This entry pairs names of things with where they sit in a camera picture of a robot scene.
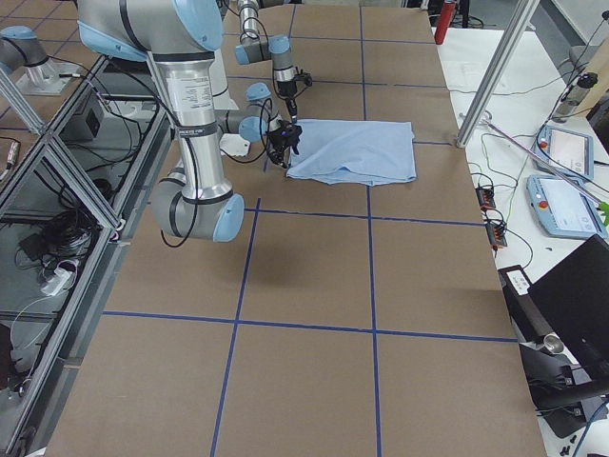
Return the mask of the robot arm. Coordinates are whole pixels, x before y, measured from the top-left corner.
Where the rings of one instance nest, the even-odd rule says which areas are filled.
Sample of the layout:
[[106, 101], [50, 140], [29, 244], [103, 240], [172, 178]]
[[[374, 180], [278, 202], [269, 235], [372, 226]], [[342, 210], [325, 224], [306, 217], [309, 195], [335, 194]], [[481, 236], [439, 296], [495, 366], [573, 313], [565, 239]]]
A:
[[108, 57], [150, 66], [156, 92], [176, 130], [182, 160], [151, 195], [164, 234], [229, 242], [240, 231], [245, 201], [223, 170], [220, 139], [238, 133], [261, 139], [280, 160], [294, 128], [282, 119], [270, 91], [255, 86], [243, 110], [214, 107], [211, 68], [224, 39], [214, 1], [81, 1], [82, 42]]
[[298, 81], [305, 76], [294, 63], [289, 38], [284, 34], [269, 35], [259, 12], [263, 9], [289, 4], [289, 1], [241, 0], [237, 2], [240, 20], [240, 43], [235, 47], [235, 57], [240, 65], [263, 61], [272, 63], [272, 76], [277, 97], [285, 102], [290, 120], [298, 120], [296, 103]]

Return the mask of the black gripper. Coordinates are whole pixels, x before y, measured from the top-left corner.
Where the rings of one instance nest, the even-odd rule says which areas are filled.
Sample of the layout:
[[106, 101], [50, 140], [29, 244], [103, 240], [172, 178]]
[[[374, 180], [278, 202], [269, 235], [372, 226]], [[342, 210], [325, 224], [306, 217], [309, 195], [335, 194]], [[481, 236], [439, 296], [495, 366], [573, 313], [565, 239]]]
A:
[[294, 80], [279, 81], [277, 89], [280, 97], [285, 101], [290, 120], [293, 124], [298, 123], [297, 83]]
[[269, 142], [267, 156], [272, 164], [287, 168], [290, 154], [287, 150], [292, 147], [292, 134], [287, 130], [274, 130], [266, 135]]

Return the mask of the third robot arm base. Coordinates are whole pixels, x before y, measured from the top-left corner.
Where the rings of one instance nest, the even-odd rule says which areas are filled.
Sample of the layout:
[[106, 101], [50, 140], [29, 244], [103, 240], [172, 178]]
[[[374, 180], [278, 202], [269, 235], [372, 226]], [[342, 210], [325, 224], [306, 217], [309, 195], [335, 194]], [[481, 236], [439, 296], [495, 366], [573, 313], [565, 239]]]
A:
[[76, 64], [51, 58], [36, 33], [26, 26], [1, 30], [1, 73], [10, 76], [23, 68], [25, 74], [15, 83], [24, 95], [60, 95], [68, 83], [80, 78]]

